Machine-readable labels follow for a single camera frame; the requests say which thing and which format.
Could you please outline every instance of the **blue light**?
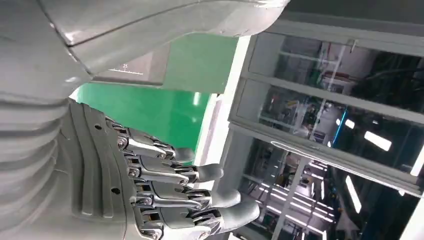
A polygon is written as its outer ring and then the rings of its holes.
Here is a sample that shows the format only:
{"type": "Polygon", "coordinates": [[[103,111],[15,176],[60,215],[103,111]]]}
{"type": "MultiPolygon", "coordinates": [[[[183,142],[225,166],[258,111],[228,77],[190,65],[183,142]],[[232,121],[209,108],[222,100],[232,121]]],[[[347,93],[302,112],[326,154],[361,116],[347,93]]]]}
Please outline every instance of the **blue light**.
{"type": "Polygon", "coordinates": [[[343,112],[343,116],[341,117],[340,124],[338,125],[337,131],[335,132],[334,139],[333,139],[333,141],[332,141],[332,147],[333,147],[333,148],[334,148],[334,145],[336,144],[337,137],[339,136],[340,129],[342,128],[343,123],[345,122],[345,118],[346,118],[346,114],[347,114],[347,113],[348,113],[348,108],[346,108],[346,109],[344,110],[344,112],[343,112]]]}

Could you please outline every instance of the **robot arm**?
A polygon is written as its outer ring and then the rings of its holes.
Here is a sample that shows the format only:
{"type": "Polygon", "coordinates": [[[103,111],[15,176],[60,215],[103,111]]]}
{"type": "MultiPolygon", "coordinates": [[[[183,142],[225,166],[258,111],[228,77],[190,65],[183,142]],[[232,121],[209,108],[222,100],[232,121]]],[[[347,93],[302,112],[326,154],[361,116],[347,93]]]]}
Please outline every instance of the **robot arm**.
{"type": "MultiPolygon", "coordinates": [[[[153,202],[148,210],[135,206],[141,193],[134,181],[147,184],[164,172],[141,157],[139,179],[130,178],[127,153],[120,150],[119,135],[103,113],[69,104],[67,97],[95,74],[182,35],[238,37],[263,31],[286,3],[0,1],[0,239],[152,239],[150,234],[159,228],[160,239],[190,240],[245,224],[256,214],[255,206],[193,210],[197,203],[207,205],[207,193],[187,187],[183,192],[190,201],[184,204],[192,205],[175,207],[174,198],[162,197],[156,199],[170,200],[173,207],[164,207],[163,201],[153,202]]],[[[172,148],[150,140],[163,151],[163,160],[170,161],[161,164],[171,176],[165,182],[219,176],[216,167],[181,166],[185,157],[178,157],[180,151],[173,149],[172,156],[172,148]]],[[[213,206],[214,194],[209,194],[213,206]]]]}

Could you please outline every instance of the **green surface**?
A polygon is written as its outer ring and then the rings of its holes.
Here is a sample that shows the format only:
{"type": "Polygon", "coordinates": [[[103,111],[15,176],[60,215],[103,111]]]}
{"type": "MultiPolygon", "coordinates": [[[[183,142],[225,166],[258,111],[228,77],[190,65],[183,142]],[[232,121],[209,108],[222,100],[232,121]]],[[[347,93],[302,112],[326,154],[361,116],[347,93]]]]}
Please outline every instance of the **green surface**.
{"type": "Polygon", "coordinates": [[[171,43],[163,88],[224,93],[238,38],[190,34],[171,43]]]}
{"type": "Polygon", "coordinates": [[[209,94],[87,83],[78,102],[104,112],[124,126],[159,137],[175,147],[196,149],[209,94]]]}
{"type": "Polygon", "coordinates": [[[237,38],[190,34],[171,43],[162,89],[89,83],[78,101],[121,124],[196,150],[210,93],[223,93],[237,38]],[[194,104],[199,92],[198,104],[194,104]]]}

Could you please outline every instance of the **glass pane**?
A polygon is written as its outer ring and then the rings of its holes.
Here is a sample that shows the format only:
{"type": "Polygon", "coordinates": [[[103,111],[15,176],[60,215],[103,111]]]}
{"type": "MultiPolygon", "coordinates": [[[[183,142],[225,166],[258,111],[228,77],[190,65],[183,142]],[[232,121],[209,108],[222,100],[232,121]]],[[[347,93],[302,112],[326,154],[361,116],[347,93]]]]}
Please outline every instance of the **glass pane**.
{"type": "Polygon", "coordinates": [[[414,176],[422,172],[419,124],[253,80],[244,86],[237,115],[414,176]]]}
{"type": "Polygon", "coordinates": [[[256,201],[260,216],[247,227],[271,239],[301,156],[253,139],[238,190],[256,201]]]}
{"type": "Polygon", "coordinates": [[[278,239],[398,240],[419,200],[317,161],[299,185],[278,239]]]}
{"type": "Polygon", "coordinates": [[[414,112],[424,111],[424,59],[260,33],[249,71],[414,112]]]}

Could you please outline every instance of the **ceiling light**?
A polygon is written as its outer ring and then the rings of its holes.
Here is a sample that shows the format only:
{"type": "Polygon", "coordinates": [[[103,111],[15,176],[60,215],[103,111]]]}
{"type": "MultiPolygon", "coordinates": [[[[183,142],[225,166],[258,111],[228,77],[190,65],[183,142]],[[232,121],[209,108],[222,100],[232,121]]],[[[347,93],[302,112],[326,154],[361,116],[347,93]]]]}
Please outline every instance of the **ceiling light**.
{"type": "Polygon", "coordinates": [[[194,106],[199,105],[199,102],[200,102],[200,96],[201,96],[200,92],[195,92],[195,93],[194,93],[194,97],[193,97],[193,105],[194,105],[194,106]]]}
{"type": "Polygon", "coordinates": [[[272,211],[274,211],[274,212],[276,212],[278,214],[281,214],[281,211],[278,210],[277,208],[273,207],[273,206],[266,205],[266,208],[269,209],[269,210],[272,210],[272,211]]]}
{"type": "Polygon", "coordinates": [[[316,179],[319,179],[319,180],[324,180],[324,178],[322,176],[318,176],[318,175],[316,175],[314,173],[312,173],[311,176],[314,177],[314,178],[316,178],[316,179]]]}
{"type": "Polygon", "coordinates": [[[305,202],[305,201],[302,201],[302,200],[300,200],[299,198],[297,198],[297,197],[293,197],[293,199],[294,200],[296,200],[296,201],[298,201],[298,202],[300,202],[300,203],[303,203],[303,204],[305,204],[306,206],[308,206],[308,207],[312,207],[312,205],[311,204],[309,204],[309,203],[307,203],[307,202],[305,202]]]}
{"type": "Polygon", "coordinates": [[[315,228],[315,227],[313,227],[313,226],[311,226],[311,225],[308,225],[307,227],[308,227],[309,229],[314,230],[314,231],[315,231],[315,232],[317,232],[317,233],[323,234],[323,231],[318,230],[317,228],[315,228]]]}
{"type": "Polygon", "coordinates": [[[316,202],[314,199],[312,199],[312,198],[310,198],[310,197],[307,197],[307,196],[305,196],[305,195],[303,195],[303,194],[300,194],[300,193],[298,193],[297,191],[295,191],[294,192],[294,194],[296,194],[296,195],[299,195],[299,196],[302,196],[302,197],[304,197],[304,198],[306,198],[306,199],[308,199],[308,200],[310,200],[310,201],[312,201],[312,202],[316,202]]]}
{"type": "Polygon", "coordinates": [[[323,168],[322,166],[318,166],[318,165],[316,165],[316,164],[314,164],[314,163],[312,163],[312,162],[310,162],[310,163],[309,163],[309,165],[310,165],[311,167],[316,168],[316,169],[324,170],[324,168],[323,168]]]}
{"type": "Polygon", "coordinates": [[[311,213],[312,212],[310,209],[308,209],[308,208],[306,208],[304,206],[301,206],[301,205],[299,205],[297,203],[294,203],[294,202],[290,202],[290,205],[293,205],[293,206],[295,206],[295,207],[297,207],[299,209],[302,209],[303,211],[308,212],[308,213],[311,213]]]}
{"type": "Polygon", "coordinates": [[[346,120],[346,122],[344,123],[344,125],[348,126],[351,129],[354,129],[354,127],[355,127],[355,123],[352,120],[350,120],[350,119],[346,120]]]}
{"type": "Polygon", "coordinates": [[[350,197],[352,198],[353,206],[355,207],[356,213],[360,213],[362,205],[361,201],[359,200],[357,191],[355,191],[354,184],[352,183],[351,176],[346,177],[346,185],[347,190],[349,190],[350,197]]]}
{"type": "Polygon", "coordinates": [[[316,203],[317,203],[317,204],[319,204],[319,205],[321,205],[321,206],[323,206],[323,207],[326,207],[326,208],[328,208],[328,209],[330,209],[330,210],[334,210],[332,207],[327,206],[327,205],[325,205],[325,204],[323,204],[323,203],[321,203],[321,202],[319,202],[319,201],[317,201],[316,203]]]}
{"type": "Polygon", "coordinates": [[[268,190],[265,190],[262,187],[260,187],[259,190],[264,191],[265,193],[268,193],[268,190]]]}
{"type": "Polygon", "coordinates": [[[418,154],[418,157],[415,160],[415,163],[413,164],[413,167],[411,169],[410,174],[412,176],[417,177],[418,174],[421,172],[421,168],[423,168],[424,165],[424,145],[421,148],[421,151],[418,154]]]}
{"type": "Polygon", "coordinates": [[[317,213],[317,212],[313,212],[312,214],[313,214],[313,215],[315,215],[315,216],[317,216],[318,218],[324,219],[324,220],[325,220],[325,221],[327,221],[327,222],[330,222],[330,223],[332,223],[332,222],[333,222],[333,220],[332,220],[332,219],[330,219],[330,218],[328,218],[328,217],[325,217],[325,216],[323,216],[323,215],[321,215],[321,214],[319,214],[319,213],[317,213]]]}
{"type": "Polygon", "coordinates": [[[377,147],[383,149],[384,151],[388,151],[390,149],[390,146],[392,145],[392,142],[376,135],[370,131],[366,131],[365,135],[363,136],[366,140],[370,141],[371,143],[375,144],[377,147]]]}
{"type": "Polygon", "coordinates": [[[324,200],[324,181],[321,181],[321,200],[324,200]]]}
{"type": "Polygon", "coordinates": [[[290,220],[292,220],[293,222],[296,222],[296,223],[298,223],[298,224],[306,227],[306,223],[304,223],[303,221],[301,221],[301,220],[299,220],[297,218],[294,218],[294,217],[292,217],[290,215],[286,215],[285,217],[288,218],[288,219],[290,219],[290,220]]]}
{"type": "Polygon", "coordinates": [[[277,195],[275,193],[271,193],[271,196],[274,196],[274,197],[276,197],[276,198],[278,198],[278,199],[280,199],[282,201],[285,201],[286,200],[284,197],[281,197],[281,196],[279,196],[279,195],[277,195]]]}
{"type": "Polygon", "coordinates": [[[320,211],[323,214],[326,214],[326,215],[329,214],[328,212],[322,210],[321,208],[315,207],[315,209],[318,210],[318,211],[320,211]]]}
{"type": "Polygon", "coordinates": [[[284,196],[288,196],[288,195],[287,195],[287,193],[282,192],[282,191],[280,191],[280,190],[277,190],[277,189],[275,189],[275,188],[273,188],[272,190],[273,190],[273,191],[276,191],[277,193],[282,194],[282,195],[284,195],[284,196]]]}

